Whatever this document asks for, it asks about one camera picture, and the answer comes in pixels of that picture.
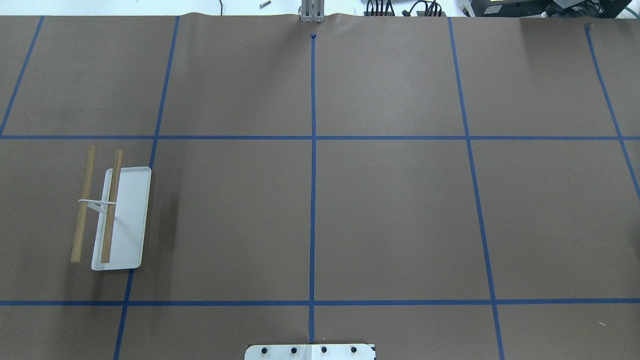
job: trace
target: white label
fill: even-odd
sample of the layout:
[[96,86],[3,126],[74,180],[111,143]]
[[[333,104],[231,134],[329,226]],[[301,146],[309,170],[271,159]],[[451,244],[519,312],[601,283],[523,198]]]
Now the white label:
[[495,6],[487,6],[486,9],[484,9],[484,14],[488,14],[488,13],[497,13],[500,11],[500,9],[502,8],[502,5],[495,5]]

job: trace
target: white metal plate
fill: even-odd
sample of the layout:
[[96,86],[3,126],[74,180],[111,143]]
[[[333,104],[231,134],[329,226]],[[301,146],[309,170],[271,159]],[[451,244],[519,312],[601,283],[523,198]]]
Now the white metal plate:
[[[103,201],[109,199],[112,171],[113,169],[109,169],[104,175]],[[127,167],[121,169],[115,220],[113,222],[111,259],[109,263],[100,262],[106,218],[106,215],[101,213],[98,216],[98,229],[95,233],[95,244],[93,245],[92,269],[118,270],[138,268],[140,266],[142,262],[142,245],[145,240],[150,186],[150,168]]]
[[375,349],[369,344],[252,345],[246,349],[244,360],[375,360]]

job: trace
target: mounting plate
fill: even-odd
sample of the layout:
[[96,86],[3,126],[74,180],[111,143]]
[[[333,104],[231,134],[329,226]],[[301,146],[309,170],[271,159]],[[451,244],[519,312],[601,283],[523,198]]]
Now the mounting plate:
[[375,360],[376,346],[369,344],[252,345],[244,360]]

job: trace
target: wooden stick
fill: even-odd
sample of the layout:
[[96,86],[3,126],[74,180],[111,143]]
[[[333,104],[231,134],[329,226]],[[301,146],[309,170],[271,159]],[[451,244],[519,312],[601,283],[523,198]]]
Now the wooden stick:
[[[93,178],[93,162],[95,161],[95,145],[89,146],[84,163],[84,180],[82,183],[82,194],[80,199],[87,199],[91,192],[91,180]],[[82,242],[84,239],[84,225],[86,223],[86,202],[78,202],[78,215],[76,217],[76,234],[74,235],[74,246],[71,250],[71,262],[79,263],[82,254]]]
[[[111,186],[109,187],[109,201],[116,202],[118,198],[118,185],[120,184],[120,169],[122,168],[122,150],[116,150],[116,159],[113,162],[111,172]],[[108,263],[111,258],[111,238],[113,237],[113,221],[116,216],[116,205],[107,205],[107,219],[104,224],[104,237],[102,238],[101,263]]]

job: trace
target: blue grid line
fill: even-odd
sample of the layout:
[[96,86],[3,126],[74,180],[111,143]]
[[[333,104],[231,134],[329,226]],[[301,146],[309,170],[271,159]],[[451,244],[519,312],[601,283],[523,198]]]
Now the blue grid line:
[[43,22],[44,22],[44,16],[41,16],[40,21],[38,21],[38,26],[36,27],[36,31],[35,33],[33,33],[33,38],[31,39],[31,45],[29,45],[29,51],[27,51],[27,56],[24,57],[24,62],[22,63],[22,68],[20,69],[18,80],[16,80],[15,86],[13,87],[13,93],[11,94],[11,98],[9,99],[9,104],[7,105],[6,111],[4,112],[4,118],[2,119],[2,124],[0,125],[0,135],[2,135],[2,133],[4,132],[4,128],[6,127],[6,122],[9,121],[9,114],[11,113],[11,108],[13,107],[15,96],[18,94],[18,89],[20,88],[20,83],[22,82],[24,71],[27,69],[27,65],[29,64],[29,59],[31,59],[31,53],[33,52],[33,48],[36,46],[36,40],[38,40],[38,34],[40,34],[40,29],[42,28]]
[[[160,106],[158,108],[158,117],[156,122],[156,132],[154,133],[154,143],[151,146],[151,155],[149,156],[149,167],[153,169],[154,161],[156,159],[156,147],[158,144],[158,138],[160,135],[160,126],[162,125],[162,115],[164,110],[164,100],[166,99],[166,90],[169,86],[169,76],[171,74],[171,64],[173,62],[173,51],[175,49],[175,39],[178,35],[178,25],[180,24],[180,16],[175,17],[175,24],[173,25],[173,36],[171,39],[171,47],[169,48],[169,59],[166,64],[166,72],[164,74],[164,85],[162,89],[162,96],[160,97]],[[122,337],[124,335],[124,327],[127,321],[127,310],[129,308],[129,298],[131,296],[131,285],[133,283],[134,269],[129,269],[129,276],[127,277],[127,288],[124,294],[124,304],[122,305],[122,314],[120,315],[120,326],[118,328],[118,337],[116,338],[116,346],[113,351],[113,360],[118,360],[120,357],[120,346],[122,345]]]
[[625,141],[623,140],[622,132],[620,131],[620,126],[618,125],[618,119],[616,118],[616,113],[613,111],[613,105],[611,104],[611,99],[609,98],[609,92],[607,91],[607,86],[604,83],[604,79],[602,79],[602,73],[600,72],[600,66],[598,65],[598,59],[596,58],[596,52],[593,49],[593,42],[591,41],[591,33],[589,32],[590,28],[591,28],[591,24],[586,24],[584,26],[584,33],[587,36],[587,43],[589,44],[589,52],[591,53],[593,66],[596,70],[596,75],[598,76],[600,87],[602,87],[602,94],[604,95],[604,99],[607,102],[607,107],[609,108],[611,121],[613,121],[613,126],[616,128],[616,134],[618,134],[618,140],[620,141],[622,154],[625,157],[625,161],[627,162],[627,167],[629,169],[629,174],[631,175],[631,180],[634,182],[634,187],[636,188],[636,195],[638,196],[638,199],[640,199],[640,186],[638,186],[636,173],[634,172],[634,167],[631,164],[631,159],[629,158],[629,154],[627,152],[627,146],[625,146]]
[[[0,135],[0,140],[466,140],[461,135]],[[638,141],[640,136],[524,136],[470,135],[471,140],[525,141]]]
[[491,270],[491,260],[489,258],[489,246],[486,242],[486,231],[484,230],[484,218],[482,214],[482,204],[480,203],[480,192],[478,190],[477,176],[476,176],[476,164],[474,163],[474,153],[471,147],[471,137],[469,134],[469,125],[467,122],[467,109],[465,107],[465,97],[462,91],[462,80],[460,78],[460,66],[458,65],[458,55],[456,53],[456,41],[453,33],[453,23],[451,18],[447,18],[449,21],[449,37],[451,38],[451,52],[453,55],[453,64],[456,70],[456,81],[458,83],[458,97],[460,98],[460,110],[462,112],[462,123],[465,128],[465,136],[467,137],[467,154],[469,156],[469,167],[471,170],[471,180],[474,184],[474,195],[476,197],[476,210],[478,214],[478,225],[480,226],[480,236],[482,238],[482,247],[484,252],[484,265],[486,267],[486,277],[489,283],[489,294],[491,296],[492,310],[493,310],[493,325],[495,327],[495,337],[498,344],[498,355],[500,360],[504,360],[504,348],[502,346],[502,334],[500,332],[500,318],[498,316],[498,306],[495,302],[495,288],[493,286],[493,274]]
[[311,209],[309,234],[309,343],[315,339],[316,312],[316,34],[311,34]]
[[[96,300],[0,300],[0,306],[123,306],[124,301]],[[252,307],[309,306],[309,300],[130,300],[132,306]],[[574,299],[445,299],[445,300],[314,300],[315,306],[473,306],[473,305],[640,304],[640,298]]]

